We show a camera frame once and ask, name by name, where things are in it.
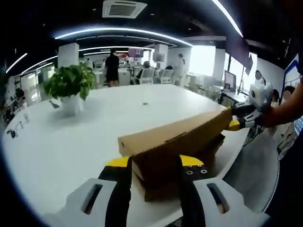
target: potted plant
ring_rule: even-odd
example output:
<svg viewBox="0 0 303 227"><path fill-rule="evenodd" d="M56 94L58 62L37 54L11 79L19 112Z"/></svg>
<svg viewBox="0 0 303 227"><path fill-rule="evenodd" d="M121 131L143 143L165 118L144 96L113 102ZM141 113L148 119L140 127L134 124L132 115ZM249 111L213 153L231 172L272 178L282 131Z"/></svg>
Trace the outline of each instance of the potted plant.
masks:
<svg viewBox="0 0 303 227"><path fill-rule="evenodd" d="M82 100L85 101L89 90L93 88L95 76L93 70L83 63L60 67L44 83L44 90L47 95L60 98L65 115L75 115L83 110ZM59 107L52 101L50 103L54 108Z"/></svg>

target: led light strip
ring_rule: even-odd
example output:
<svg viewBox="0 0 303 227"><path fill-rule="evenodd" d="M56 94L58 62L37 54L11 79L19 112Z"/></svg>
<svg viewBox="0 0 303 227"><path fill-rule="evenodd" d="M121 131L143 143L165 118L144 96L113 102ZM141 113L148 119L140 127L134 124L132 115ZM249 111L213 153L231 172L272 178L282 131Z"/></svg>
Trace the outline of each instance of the led light strip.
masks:
<svg viewBox="0 0 303 227"><path fill-rule="evenodd" d="M40 66L40 67L39 67L39 68L37 68L36 70L42 69L42 68L44 68L45 66L48 66L48 65L51 65L51 64L53 64L53 62L51 62L51 63L47 63L47 64L45 64L45 65L43 65L43 66Z"/></svg>
<svg viewBox="0 0 303 227"><path fill-rule="evenodd" d="M71 35L75 35L75 34L80 34L80 33L86 33L86 32L96 32L96 31L128 31L128 32L139 32L139 33L145 33L145 34L150 34L150 35L156 35L156 36L160 36L163 38L167 38L167 39L171 39L174 40L176 42L188 45L188 46L193 46L192 44L189 44L183 40L168 36L168 35L164 35L164 34L160 34L160 33L156 33L156 32L151 32L151 31L145 31L145 30L140 30L140 29L134 29L134 28L125 28L125 27L97 27L97 28L90 28L90 29L85 29L85 30L80 30L80 31L76 31L76 32L70 32L64 35L60 35L55 37L55 39L61 39L61 38L65 38Z"/></svg>
<svg viewBox="0 0 303 227"><path fill-rule="evenodd" d="M110 53L110 51L84 53L83 55L93 55L93 54L103 54L103 53ZM128 53L128 51L116 51L116 53Z"/></svg>
<svg viewBox="0 0 303 227"><path fill-rule="evenodd" d="M100 47L91 47L86 49L81 49L79 51L89 51L89 50L95 50L95 49L111 49L111 48L134 48L134 49L142 49L142 50L149 50L152 51L152 48L147 47L139 47L139 46L100 46Z"/></svg>
<svg viewBox="0 0 303 227"><path fill-rule="evenodd" d="M224 6L218 0L212 0L213 3L222 11L222 13L227 17L229 22L232 24L233 28L243 37L242 32L240 31L238 25L233 20L229 12L224 8Z"/></svg>
<svg viewBox="0 0 303 227"><path fill-rule="evenodd" d="M24 70L24 71L21 73L21 75L23 75L25 72L29 71L29 70L32 69L33 67L35 67L35 66L37 66L37 65L39 65L39 64L41 64L41 63L43 63L43 62L46 62L46 61L48 61L48 60L51 60L51 59L53 59L53 58L56 58L56 57L58 57L58 55L56 55L56 56L54 56L54 57L51 57L51 58L48 58L48 59L45 59L45 60L43 60L43 61L41 61L41 62L39 62L39 63L37 63L37 64L35 64L35 65L32 65L32 66L29 67L28 69Z"/></svg>
<svg viewBox="0 0 303 227"><path fill-rule="evenodd" d="M17 61L15 61L14 63L12 63L12 65L6 70L6 73L8 73L8 72L11 70L11 68L13 68L14 65L16 65L16 64L17 64L22 58L24 58L25 56L27 56L27 53L23 54L21 57L19 57L19 58L17 59Z"/></svg>

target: round white table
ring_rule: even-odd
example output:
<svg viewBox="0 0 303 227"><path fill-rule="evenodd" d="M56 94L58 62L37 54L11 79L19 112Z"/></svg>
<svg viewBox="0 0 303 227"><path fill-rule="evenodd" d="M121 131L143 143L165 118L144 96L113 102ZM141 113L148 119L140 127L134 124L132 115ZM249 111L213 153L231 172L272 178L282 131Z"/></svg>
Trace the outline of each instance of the round white table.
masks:
<svg viewBox="0 0 303 227"><path fill-rule="evenodd" d="M97 178L106 162L121 156L117 137L219 109L224 107L174 85L93 90L84 111L75 117L64 118L61 109L53 109L48 101L30 106L30 122L18 129L18 137L4 133L4 156L33 211L39 216L55 213L65 205L67 195L89 178ZM20 120L23 116L17 114L8 129ZM214 165L221 178L234 163L248 129L223 134L226 138ZM163 227L183 215L178 200L146 203L135 187L131 192L129 227Z"/></svg>

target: white chair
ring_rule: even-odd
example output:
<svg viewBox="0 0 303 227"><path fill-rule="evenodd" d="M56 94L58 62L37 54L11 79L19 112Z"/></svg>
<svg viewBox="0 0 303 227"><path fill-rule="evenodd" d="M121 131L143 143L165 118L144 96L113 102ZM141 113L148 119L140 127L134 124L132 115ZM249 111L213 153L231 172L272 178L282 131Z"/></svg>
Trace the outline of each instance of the white chair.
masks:
<svg viewBox="0 0 303 227"><path fill-rule="evenodd" d="M142 74L140 79L135 75L132 80L133 83L136 84L153 84L153 75L155 73L155 69L142 69Z"/></svg>
<svg viewBox="0 0 303 227"><path fill-rule="evenodd" d="M159 72L159 78L162 84L171 84L171 76L174 70L161 70Z"/></svg>

